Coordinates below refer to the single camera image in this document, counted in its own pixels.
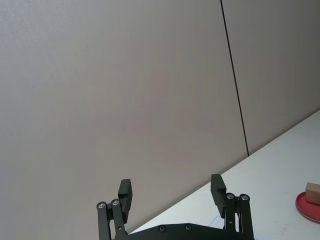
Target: wooden block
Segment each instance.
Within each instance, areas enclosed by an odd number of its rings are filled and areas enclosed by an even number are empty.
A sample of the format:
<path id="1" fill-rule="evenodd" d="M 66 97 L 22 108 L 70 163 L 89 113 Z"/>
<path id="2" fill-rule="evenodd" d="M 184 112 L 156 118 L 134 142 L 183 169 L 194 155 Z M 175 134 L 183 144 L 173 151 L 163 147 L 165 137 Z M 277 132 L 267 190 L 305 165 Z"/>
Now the wooden block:
<path id="1" fill-rule="evenodd" d="M 309 203 L 320 205 L 320 185 L 308 182 L 305 187 L 306 200 Z"/>

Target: red plate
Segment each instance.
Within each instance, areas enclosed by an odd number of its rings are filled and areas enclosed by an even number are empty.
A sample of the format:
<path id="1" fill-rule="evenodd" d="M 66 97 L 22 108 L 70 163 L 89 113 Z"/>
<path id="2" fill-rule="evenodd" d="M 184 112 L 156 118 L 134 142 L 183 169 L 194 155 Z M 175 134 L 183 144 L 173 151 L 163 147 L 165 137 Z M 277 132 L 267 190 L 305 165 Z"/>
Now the red plate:
<path id="1" fill-rule="evenodd" d="M 308 202 L 305 191 L 296 197 L 295 206 L 306 219 L 320 224 L 320 205 Z"/>

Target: white table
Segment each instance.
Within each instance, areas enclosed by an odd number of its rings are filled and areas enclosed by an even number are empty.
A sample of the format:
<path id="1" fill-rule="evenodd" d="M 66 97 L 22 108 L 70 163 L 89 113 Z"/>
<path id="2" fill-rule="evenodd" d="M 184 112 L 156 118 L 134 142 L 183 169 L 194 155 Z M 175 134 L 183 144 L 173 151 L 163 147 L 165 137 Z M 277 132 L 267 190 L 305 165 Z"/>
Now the white table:
<path id="1" fill-rule="evenodd" d="M 320 111 L 223 173 L 222 178 L 227 192 L 250 196 L 258 240 L 320 240 L 320 224 L 306 220 L 295 207 L 307 182 L 320 183 Z M 161 224 L 209 226 L 217 215 L 208 183 L 135 232 Z"/>

